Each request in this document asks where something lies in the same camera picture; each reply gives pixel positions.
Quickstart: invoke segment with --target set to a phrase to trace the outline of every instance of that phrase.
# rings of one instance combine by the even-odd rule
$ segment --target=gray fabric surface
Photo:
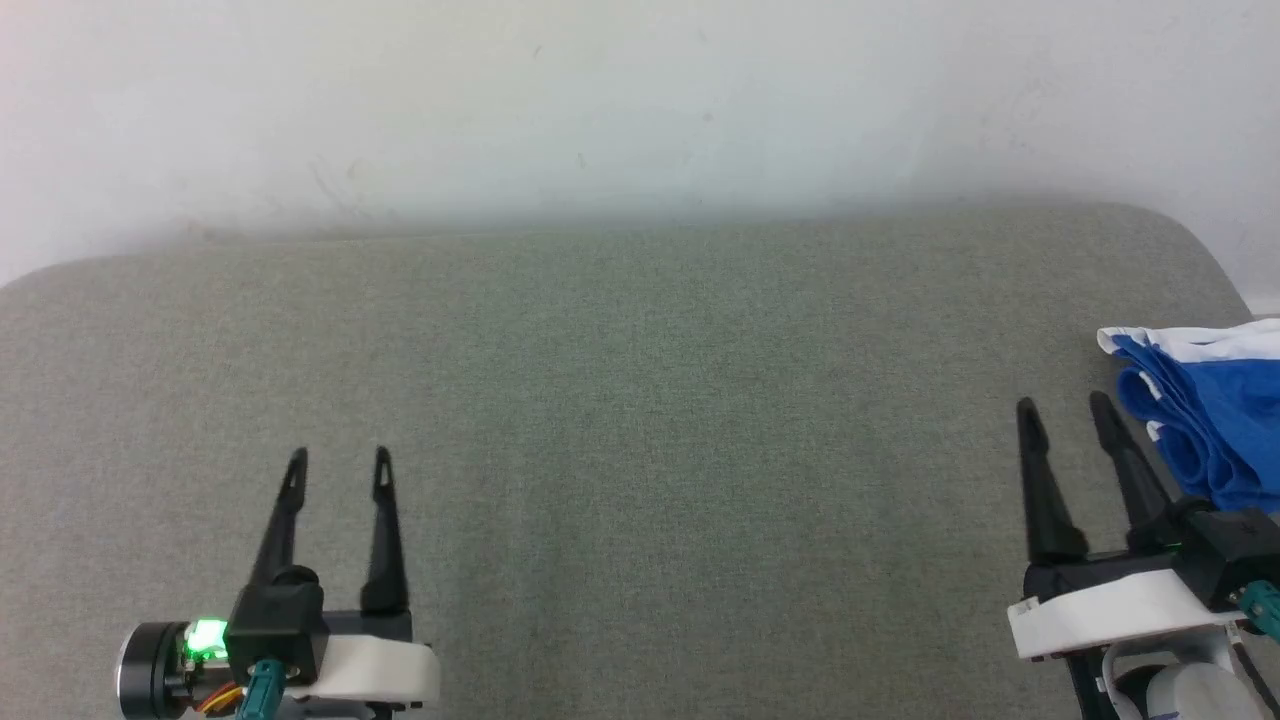
[[[1014,402],[1120,547],[1094,329],[1247,319],[1123,206],[41,272],[0,292],[0,715],[114,717],[122,638],[229,611],[294,446],[355,606],[385,443],[449,717],[1074,717],[1005,620]]]

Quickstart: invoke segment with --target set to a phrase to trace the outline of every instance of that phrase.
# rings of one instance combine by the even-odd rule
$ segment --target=wall
[[[1277,28],[1235,0],[10,0],[0,282],[177,242],[1102,199],[1280,311]]]

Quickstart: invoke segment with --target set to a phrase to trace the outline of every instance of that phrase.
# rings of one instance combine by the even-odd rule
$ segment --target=glowing green led
[[[218,618],[196,620],[191,624],[191,632],[187,633],[187,657],[197,662],[227,660],[227,644],[223,642],[225,632],[225,620]]]

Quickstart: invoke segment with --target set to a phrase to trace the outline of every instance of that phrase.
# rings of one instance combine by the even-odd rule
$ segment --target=blue cloth
[[[1280,319],[1102,328],[1098,345],[1130,360],[1120,402],[1147,423],[1184,492],[1225,510],[1280,510]]]

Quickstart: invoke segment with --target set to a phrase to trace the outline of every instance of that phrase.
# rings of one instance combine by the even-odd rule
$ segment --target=teal connector
[[[236,712],[236,720],[275,720],[275,711],[284,697],[284,664],[279,660],[259,660],[244,691],[244,702]]]
[[[1244,585],[1236,603],[1260,630],[1280,642],[1280,591],[1267,580],[1253,580]]]

